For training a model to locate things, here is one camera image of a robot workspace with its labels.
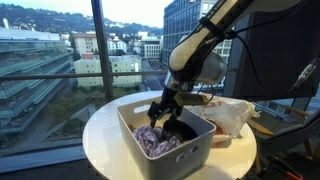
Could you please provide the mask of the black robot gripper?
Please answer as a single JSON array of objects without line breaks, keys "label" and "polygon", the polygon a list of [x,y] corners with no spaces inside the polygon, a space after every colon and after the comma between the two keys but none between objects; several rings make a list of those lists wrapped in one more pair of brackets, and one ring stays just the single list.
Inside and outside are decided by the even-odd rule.
[{"label": "black robot gripper", "polygon": [[176,116],[180,116],[184,106],[202,106],[207,105],[209,99],[205,95],[183,92],[166,87],[161,96],[161,101],[153,101],[147,112],[150,118],[150,127],[154,128],[157,120],[164,115],[171,113],[169,119],[163,124],[161,138],[163,141],[169,141],[173,136],[172,123]]}]

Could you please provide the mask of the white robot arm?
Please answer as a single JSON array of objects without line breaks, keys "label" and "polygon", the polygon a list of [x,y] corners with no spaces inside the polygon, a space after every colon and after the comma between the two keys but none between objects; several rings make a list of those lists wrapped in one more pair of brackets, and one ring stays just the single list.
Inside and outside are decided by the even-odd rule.
[{"label": "white robot arm", "polygon": [[184,36],[169,56],[169,84],[161,101],[152,103],[148,111],[150,126],[168,114],[170,119],[163,125],[162,134],[167,138],[184,131],[171,124],[181,115],[184,106],[199,106],[201,116],[213,121],[222,129],[225,138],[236,137],[248,119],[256,114],[254,107],[243,100],[220,98],[221,104],[212,108],[216,99],[193,94],[195,83],[213,85],[226,73],[226,61],[213,49],[222,41],[235,38],[238,33],[232,26],[243,17],[255,12],[279,12],[297,9],[305,0],[219,0],[201,17],[197,27]]}]

